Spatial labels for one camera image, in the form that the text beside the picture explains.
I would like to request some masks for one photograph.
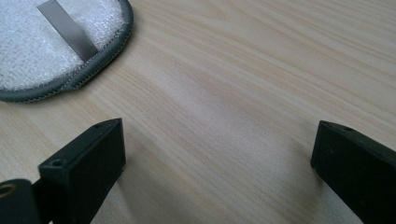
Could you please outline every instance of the metal strip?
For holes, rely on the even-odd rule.
[[[56,0],[49,0],[37,8],[82,61],[87,62],[98,52],[84,31]]]

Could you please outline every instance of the black plastic part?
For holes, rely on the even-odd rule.
[[[13,179],[0,183],[0,223],[42,223],[29,180]]]
[[[38,169],[42,183],[38,186],[51,189],[51,198],[57,202],[52,220],[90,223],[124,165],[120,119],[92,126],[41,163]]]
[[[321,121],[311,166],[364,223],[396,223],[395,151]]]
[[[0,183],[0,223],[90,223],[124,165],[121,119],[93,125],[42,162],[33,185]]]

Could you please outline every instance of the wooden table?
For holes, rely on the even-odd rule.
[[[309,165],[321,119],[396,148],[394,0],[131,1],[134,34],[80,91],[0,103],[0,181],[123,118],[93,223],[360,223]]]

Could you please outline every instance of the gray microfiber pad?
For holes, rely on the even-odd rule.
[[[110,63],[131,33],[127,0],[58,0],[99,51],[83,62],[37,9],[47,1],[0,1],[2,101],[31,102],[79,88]]]

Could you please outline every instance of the light wood tabletop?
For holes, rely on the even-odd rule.
[[[318,122],[396,149],[396,1],[130,1],[125,50],[78,91],[0,103],[0,182],[123,119],[92,223],[361,223],[310,167]]]

